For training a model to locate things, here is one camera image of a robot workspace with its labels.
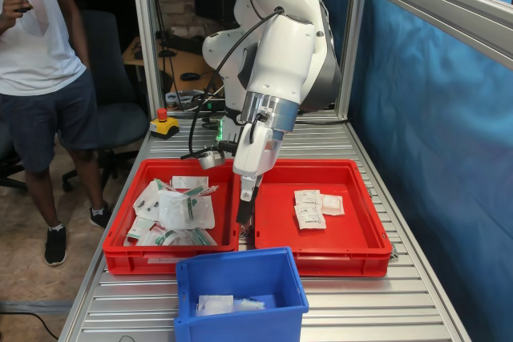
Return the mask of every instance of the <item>white t-shirt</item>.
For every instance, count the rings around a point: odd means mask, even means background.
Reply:
[[[28,1],[34,9],[0,35],[0,94],[49,94],[86,70],[70,46],[57,0]]]

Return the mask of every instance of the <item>red button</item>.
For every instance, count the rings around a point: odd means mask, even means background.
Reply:
[[[157,110],[157,119],[160,122],[165,122],[168,120],[168,109],[167,108],[160,108]]]

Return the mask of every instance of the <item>person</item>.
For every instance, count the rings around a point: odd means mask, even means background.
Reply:
[[[29,10],[23,14],[22,8]],[[57,131],[91,201],[91,223],[106,227],[111,216],[92,150],[98,145],[99,120],[74,0],[3,0],[0,115],[25,167],[28,191],[48,224],[45,261],[60,265],[67,257],[67,232],[57,217],[49,172]]]

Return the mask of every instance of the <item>navy shorts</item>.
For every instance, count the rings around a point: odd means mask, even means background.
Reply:
[[[99,146],[95,85],[89,70],[49,94],[0,94],[0,115],[28,171],[40,172],[50,166],[57,131],[69,150],[93,150]]]

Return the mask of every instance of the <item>black sneaker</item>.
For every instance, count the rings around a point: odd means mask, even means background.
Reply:
[[[66,228],[46,233],[45,261],[48,266],[59,266],[66,260]]]
[[[111,220],[111,209],[107,203],[103,204],[103,214],[93,215],[93,207],[89,208],[90,219],[89,222],[96,227],[107,227],[109,220]]]

